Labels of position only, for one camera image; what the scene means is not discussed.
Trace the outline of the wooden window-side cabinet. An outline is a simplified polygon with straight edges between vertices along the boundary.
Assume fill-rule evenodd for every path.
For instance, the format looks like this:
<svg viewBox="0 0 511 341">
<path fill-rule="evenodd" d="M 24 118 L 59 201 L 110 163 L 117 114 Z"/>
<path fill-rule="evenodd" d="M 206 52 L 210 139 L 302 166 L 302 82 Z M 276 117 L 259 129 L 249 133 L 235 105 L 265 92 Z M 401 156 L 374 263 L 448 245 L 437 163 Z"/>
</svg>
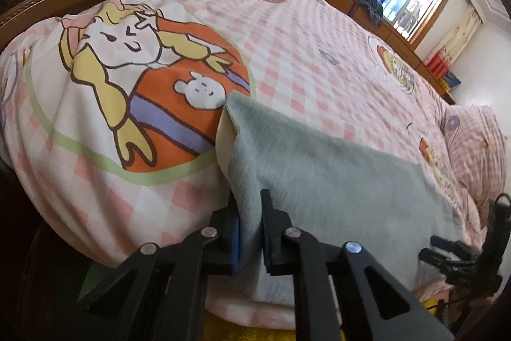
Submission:
<svg viewBox="0 0 511 341">
<path fill-rule="evenodd" d="M 442 87 L 440 81 L 434 77 L 431 70 L 419 59 L 412 50 L 410 43 L 398 34 L 398 31 L 386 19 L 382 19 L 380 25 L 375 25 L 370 19 L 369 12 L 357 5 L 356 0 L 325 1 L 345 15 L 350 16 L 362 28 L 386 42 L 401 59 L 421 74 L 449 105 L 455 105 L 455 100 Z"/>
</svg>

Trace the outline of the pink checkered cartoon bedspread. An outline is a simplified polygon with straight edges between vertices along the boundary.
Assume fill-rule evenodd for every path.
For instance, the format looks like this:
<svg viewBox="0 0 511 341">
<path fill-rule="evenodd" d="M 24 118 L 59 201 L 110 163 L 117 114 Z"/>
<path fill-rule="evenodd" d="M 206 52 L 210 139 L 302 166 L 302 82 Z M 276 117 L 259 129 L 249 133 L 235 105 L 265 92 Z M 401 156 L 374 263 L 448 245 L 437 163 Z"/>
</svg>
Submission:
<svg viewBox="0 0 511 341">
<path fill-rule="evenodd" d="M 106 0 L 52 17 L 1 53 L 1 159 L 44 220 L 105 265 L 181 241 L 233 195 L 217 159 L 241 93 L 330 136 L 422 164 L 480 246 L 441 122 L 447 103 L 381 39 L 324 0 Z M 292 306 L 219 278 L 207 309 L 294 327 Z"/>
</svg>

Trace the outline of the grey fleece pants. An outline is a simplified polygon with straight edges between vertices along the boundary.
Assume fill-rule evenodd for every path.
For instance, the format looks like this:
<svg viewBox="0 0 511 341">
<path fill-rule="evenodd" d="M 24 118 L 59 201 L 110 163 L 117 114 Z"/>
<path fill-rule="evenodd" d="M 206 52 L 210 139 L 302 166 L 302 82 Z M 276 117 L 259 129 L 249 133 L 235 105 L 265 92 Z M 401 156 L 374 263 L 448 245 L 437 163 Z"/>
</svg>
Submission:
<svg viewBox="0 0 511 341">
<path fill-rule="evenodd" d="M 462 221 L 422 164 L 317 131 L 236 92 L 221 115 L 217 159 L 241 217 L 231 284 L 252 300 L 294 302 L 292 281 L 263 266 L 263 190 L 294 226 L 334 246 L 360 243 L 416 296 L 445 288 L 418 255 L 432 236 L 461 239 Z"/>
</svg>

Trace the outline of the dark clothes on cabinet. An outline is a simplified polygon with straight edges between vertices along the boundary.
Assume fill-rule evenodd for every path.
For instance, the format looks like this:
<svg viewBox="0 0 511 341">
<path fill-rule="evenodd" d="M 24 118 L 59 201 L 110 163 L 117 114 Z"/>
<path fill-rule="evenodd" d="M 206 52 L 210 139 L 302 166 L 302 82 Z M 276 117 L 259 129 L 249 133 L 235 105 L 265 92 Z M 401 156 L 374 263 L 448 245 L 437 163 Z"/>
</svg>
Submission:
<svg viewBox="0 0 511 341">
<path fill-rule="evenodd" d="M 358 8 L 363 8 L 372 24 L 380 27 L 384 17 L 383 5 L 378 0 L 353 0 L 348 16 L 353 16 Z"/>
</svg>

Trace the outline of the blue book on cabinet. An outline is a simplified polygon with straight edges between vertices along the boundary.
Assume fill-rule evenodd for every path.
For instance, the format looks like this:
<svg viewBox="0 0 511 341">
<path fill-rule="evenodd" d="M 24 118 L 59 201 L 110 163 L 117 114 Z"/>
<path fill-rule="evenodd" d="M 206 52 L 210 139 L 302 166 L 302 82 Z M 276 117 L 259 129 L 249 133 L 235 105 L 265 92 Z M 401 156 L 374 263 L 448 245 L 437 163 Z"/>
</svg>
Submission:
<svg viewBox="0 0 511 341">
<path fill-rule="evenodd" d="M 453 72 L 450 71 L 448 71 L 442 78 L 440 78 L 439 82 L 446 92 L 450 92 L 454 88 L 461 85 L 459 78 L 457 78 Z"/>
</svg>

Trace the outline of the pink checkered pillow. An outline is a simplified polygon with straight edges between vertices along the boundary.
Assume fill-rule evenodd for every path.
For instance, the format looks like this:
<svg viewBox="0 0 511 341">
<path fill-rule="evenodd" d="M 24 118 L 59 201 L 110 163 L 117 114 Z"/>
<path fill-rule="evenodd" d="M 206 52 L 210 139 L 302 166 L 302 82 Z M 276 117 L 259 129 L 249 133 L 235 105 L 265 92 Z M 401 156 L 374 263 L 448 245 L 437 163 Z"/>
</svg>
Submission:
<svg viewBox="0 0 511 341">
<path fill-rule="evenodd" d="M 505 188 L 506 137 L 487 105 L 448 106 L 443 136 L 457 181 L 468 190 L 485 225 L 490 202 Z"/>
</svg>

